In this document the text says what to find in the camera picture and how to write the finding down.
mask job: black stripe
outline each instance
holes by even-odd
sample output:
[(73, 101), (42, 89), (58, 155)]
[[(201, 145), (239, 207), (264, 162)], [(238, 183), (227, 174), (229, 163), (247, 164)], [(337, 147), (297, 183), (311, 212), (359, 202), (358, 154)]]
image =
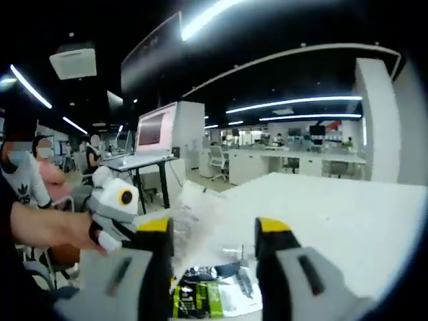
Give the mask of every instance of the black stripe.
[(40, 209), (49, 209), (52, 206), (52, 201), (49, 201), (48, 204), (44, 206), (37, 205)]

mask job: white pillar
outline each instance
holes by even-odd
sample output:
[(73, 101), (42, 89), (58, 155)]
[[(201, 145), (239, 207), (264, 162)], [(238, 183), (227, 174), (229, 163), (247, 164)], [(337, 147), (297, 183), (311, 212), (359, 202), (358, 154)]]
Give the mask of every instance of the white pillar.
[(428, 185), (428, 115), (422, 85), (411, 62), (394, 82), (403, 144), (400, 184)]
[(396, 183), (401, 126), (391, 78), (382, 60), (367, 58), (356, 59), (355, 78), (366, 118), (366, 179)]

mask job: air conditioner unit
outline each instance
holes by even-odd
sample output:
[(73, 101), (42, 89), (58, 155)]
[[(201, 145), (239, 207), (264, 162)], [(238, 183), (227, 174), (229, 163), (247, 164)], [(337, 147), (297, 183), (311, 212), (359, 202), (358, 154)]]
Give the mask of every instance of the air conditioner unit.
[(60, 80), (96, 76), (95, 49), (91, 43), (61, 46), (49, 60)]
[(283, 115), (294, 114), (294, 111), (291, 108), (285, 108), (285, 109), (274, 110), (273, 113), (283, 116)]

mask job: adidas shirt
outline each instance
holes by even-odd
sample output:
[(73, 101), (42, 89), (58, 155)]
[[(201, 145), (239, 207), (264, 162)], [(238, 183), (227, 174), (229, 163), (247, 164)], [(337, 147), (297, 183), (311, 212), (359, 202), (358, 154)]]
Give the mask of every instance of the adidas shirt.
[(8, 174), (3, 168), (1, 173), (15, 191), (20, 203), (31, 207), (49, 207), (51, 199), (41, 179), (37, 161), (30, 152), (25, 154), (26, 157), (14, 173)]

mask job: black desk leg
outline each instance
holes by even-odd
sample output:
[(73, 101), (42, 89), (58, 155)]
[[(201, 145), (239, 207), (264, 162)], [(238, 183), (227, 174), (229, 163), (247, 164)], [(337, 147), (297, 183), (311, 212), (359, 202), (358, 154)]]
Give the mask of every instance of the black desk leg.
[(165, 162), (158, 163), (159, 174), (160, 174), (160, 187), (162, 188), (163, 206), (165, 209), (169, 209), (169, 196), (167, 186), (167, 176), (165, 175)]
[(142, 212), (144, 214), (147, 214), (146, 205), (144, 204), (144, 195), (142, 193), (141, 178), (140, 178), (140, 173), (138, 172), (138, 169), (135, 170), (134, 185), (135, 183), (136, 183), (136, 188), (138, 189), (138, 194), (140, 194)]

